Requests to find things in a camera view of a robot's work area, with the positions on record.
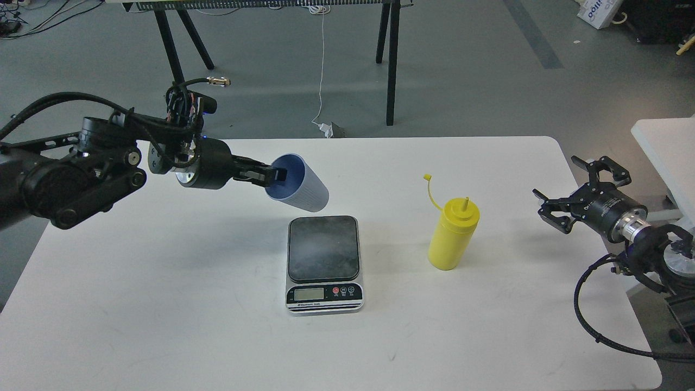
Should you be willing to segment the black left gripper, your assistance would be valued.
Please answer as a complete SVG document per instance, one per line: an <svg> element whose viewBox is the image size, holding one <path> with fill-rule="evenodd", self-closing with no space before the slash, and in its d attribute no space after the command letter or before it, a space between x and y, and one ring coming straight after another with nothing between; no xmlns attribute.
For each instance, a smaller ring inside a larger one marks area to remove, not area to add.
<svg viewBox="0 0 695 391"><path fill-rule="evenodd" d="M198 189L220 189L231 179L246 181L268 188L279 181L286 181L287 170L276 168L260 161L232 155L228 144L213 138L202 138L197 144L198 161L183 172L176 172L181 186ZM234 170L232 175L231 161Z"/></svg>

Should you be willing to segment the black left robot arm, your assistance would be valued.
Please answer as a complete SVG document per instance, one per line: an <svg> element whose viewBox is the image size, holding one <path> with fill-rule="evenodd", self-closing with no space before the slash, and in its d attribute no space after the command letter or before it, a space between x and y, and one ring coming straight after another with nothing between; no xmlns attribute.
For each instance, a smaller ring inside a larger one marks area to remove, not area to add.
<svg viewBox="0 0 695 391"><path fill-rule="evenodd" d="M289 178L278 168L236 156L223 141L204 136L203 116L216 111L215 99L191 91L194 84L226 87L224 77L197 78L167 89L167 113L155 118L84 92L57 92L28 105L2 127L7 137L25 121L55 105L87 101L108 106L107 119L84 118L77 132L23 143L2 142L2 229L30 216L67 230L144 186L138 141L150 145L154 175L175 173L181 186L220 189L230 180L269 188Z"/></svg>

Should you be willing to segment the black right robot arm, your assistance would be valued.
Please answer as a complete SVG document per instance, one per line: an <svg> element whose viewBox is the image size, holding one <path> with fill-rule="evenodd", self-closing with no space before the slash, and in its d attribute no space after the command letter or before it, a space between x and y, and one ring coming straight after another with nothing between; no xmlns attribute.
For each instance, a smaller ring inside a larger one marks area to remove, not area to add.
<svg viewBox="0 0 695 391"><path fill-rule="evenodd" d="M534 189L539 199L538 215L559 232L568 234L576 222L587 225L610 243L623 243L619 254L606 254L594 262L578 280L573 308L581 327L595 342L623 353L656 361L693 362L692 354L653 353L630 348L596 331L580 310L580 291L599 267L611 264L611 272L635 278L657 294L665 294L667 308L677 329L668 333L675 342L693 344L693 234L678 225L649 223L648 210L621 192L631 183L627 169L608 156L584 161L572 156L573 163L586 171L588 180L570 196L551 199Z"/></svg>

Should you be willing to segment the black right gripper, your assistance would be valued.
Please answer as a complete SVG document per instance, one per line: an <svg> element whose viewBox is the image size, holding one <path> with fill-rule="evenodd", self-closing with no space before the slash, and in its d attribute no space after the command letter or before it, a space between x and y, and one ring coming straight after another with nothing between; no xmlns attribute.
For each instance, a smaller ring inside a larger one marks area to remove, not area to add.
<svg viewBox="0 0 695 391"><path fill-rule="evenodd" d="M623 217L645 220L648 216L644 205L617 188L632 183L629 171L608 156L588 162L573 155L571 161L588 173L588 183L570 197L559 199L550 199L534 188L532 193L540 200L538 215L564 234L571 232L573 225L579 220L608 242L625 242L627 238L622 233L621 225ZM600 172L603 171L611 174L612 184L601 184Z"/></svg>

